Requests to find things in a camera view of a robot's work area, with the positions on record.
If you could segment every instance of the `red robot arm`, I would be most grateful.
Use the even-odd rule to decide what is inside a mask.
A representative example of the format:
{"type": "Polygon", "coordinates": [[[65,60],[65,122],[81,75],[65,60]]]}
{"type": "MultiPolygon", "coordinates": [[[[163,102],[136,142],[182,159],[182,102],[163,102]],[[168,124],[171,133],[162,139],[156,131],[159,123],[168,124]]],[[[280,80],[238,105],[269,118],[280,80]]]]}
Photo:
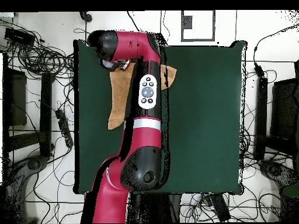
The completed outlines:
{"type": "Polygon", "coordinates": [[[160,53],[149,33],[98,30],[88,43],[112,65],[137,59],[128,96],[123,140],[117,155],[100,166],[85,197],[84,222],[125,223],[131,190],[153,189],[161,169],[160,53]]]}

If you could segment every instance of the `circular button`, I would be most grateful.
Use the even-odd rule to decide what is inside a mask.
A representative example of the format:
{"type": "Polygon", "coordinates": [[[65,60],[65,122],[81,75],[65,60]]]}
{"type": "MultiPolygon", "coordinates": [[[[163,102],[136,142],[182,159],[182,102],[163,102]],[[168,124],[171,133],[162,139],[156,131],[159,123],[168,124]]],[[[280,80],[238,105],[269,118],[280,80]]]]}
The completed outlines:
{"type": "Polygon", "coordinates": [[[151,183],[155,180],[155,174],[153,171],[148,171],[144,174],[143,180],[146,183],[151,183]]]}
{"type": "Polygon", "coordinates": [[[151,87],[144,87],[141,91],[143,97],[150,98],[154,95],[154,91],[151,87]]]}

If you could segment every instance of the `green table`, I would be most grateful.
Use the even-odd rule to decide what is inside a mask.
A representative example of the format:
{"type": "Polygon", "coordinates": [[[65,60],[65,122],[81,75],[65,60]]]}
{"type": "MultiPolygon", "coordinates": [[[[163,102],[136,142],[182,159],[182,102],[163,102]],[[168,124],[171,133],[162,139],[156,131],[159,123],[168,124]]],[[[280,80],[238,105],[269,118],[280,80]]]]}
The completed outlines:
{"type": "MultiPolygon", "coordinates": [[[[232,48],[165,47],[167,65],[177,73],[169,88],[169,116],[162,102],[162,129],[169,117],[171,170],[158,192],[241,193],[239,126],[244,45],[239,41],[232,48]]],[[[112,107],[108,71],[83,42],[75,42],[74,48],[79,61],[76,190],[82,194],[91,189],[99,165],[119,151],[123,126],[107,129],[112,107]]]]}

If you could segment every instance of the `control button panel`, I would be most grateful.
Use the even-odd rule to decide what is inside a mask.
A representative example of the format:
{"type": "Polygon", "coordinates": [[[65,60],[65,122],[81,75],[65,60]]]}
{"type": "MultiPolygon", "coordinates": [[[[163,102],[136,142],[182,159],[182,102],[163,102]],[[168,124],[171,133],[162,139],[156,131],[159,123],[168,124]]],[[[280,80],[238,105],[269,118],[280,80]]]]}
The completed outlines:
{"type": "Polygon", "coordinates": [[[145,75],[140,80],[139,106],[143,109],[151,109],[156,105],[157,80],[152,75],[145,75]]]}

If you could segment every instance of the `tan fabric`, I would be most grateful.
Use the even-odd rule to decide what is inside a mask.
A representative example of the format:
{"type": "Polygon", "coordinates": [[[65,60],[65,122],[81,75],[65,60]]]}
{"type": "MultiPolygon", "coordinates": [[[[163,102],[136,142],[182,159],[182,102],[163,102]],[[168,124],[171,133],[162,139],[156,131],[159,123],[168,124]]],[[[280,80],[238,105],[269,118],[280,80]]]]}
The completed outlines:
{"type": "MultiPolygon", "coordinates": [[[[130,88],[131,77],[133,73],[134,63],[130,64],[129,67],[122,71],[116,69],[110,72],[110,81],[112,86],[112,109],[108,120],[108,129],[113,130],[120,126],[124,121],[124,115],[126,112],[126,104],[128,98],[128,91],[130,88]]],[[[166,89],[165,75],[166,66],[161,65],[161,89],[166,89]]],[[[168,73],[168,87],[171,86],[175,79],[176,69],[167,66],[168,73]]]]}

